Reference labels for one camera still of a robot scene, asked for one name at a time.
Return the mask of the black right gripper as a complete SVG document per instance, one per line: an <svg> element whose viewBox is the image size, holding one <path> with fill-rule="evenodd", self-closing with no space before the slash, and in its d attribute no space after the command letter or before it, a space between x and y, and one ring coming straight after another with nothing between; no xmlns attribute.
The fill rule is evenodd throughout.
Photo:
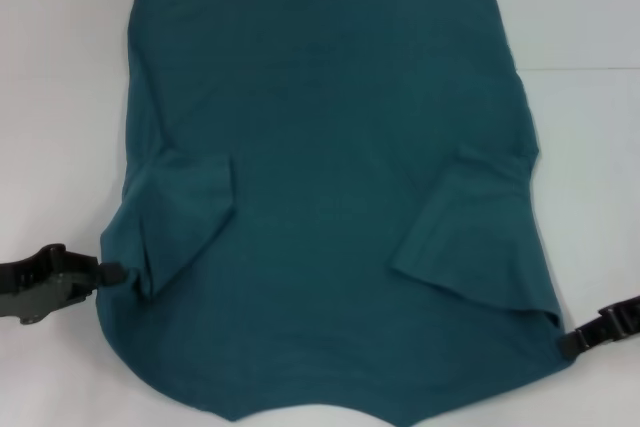
<svg viewBox="0 0 640 427"><path fill-rule="evenodd" d="M575 328L559 340L562 355L575 359L594 347L637 335L639 305L639 297L634 297L601 310L598 318Z"/></svg>

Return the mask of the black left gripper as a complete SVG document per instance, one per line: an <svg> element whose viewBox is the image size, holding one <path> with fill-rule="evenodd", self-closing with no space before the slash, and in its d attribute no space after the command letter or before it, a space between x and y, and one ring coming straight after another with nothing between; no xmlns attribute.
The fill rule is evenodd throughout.
<svg viewBox="0 0 640 427"><path fill-rule="evenodd" d="M125 268L119 263L99 264L96 257L49 244L26 259L1 265L1 315L35 324L86 300L97 285L124 281Z"/></svg>

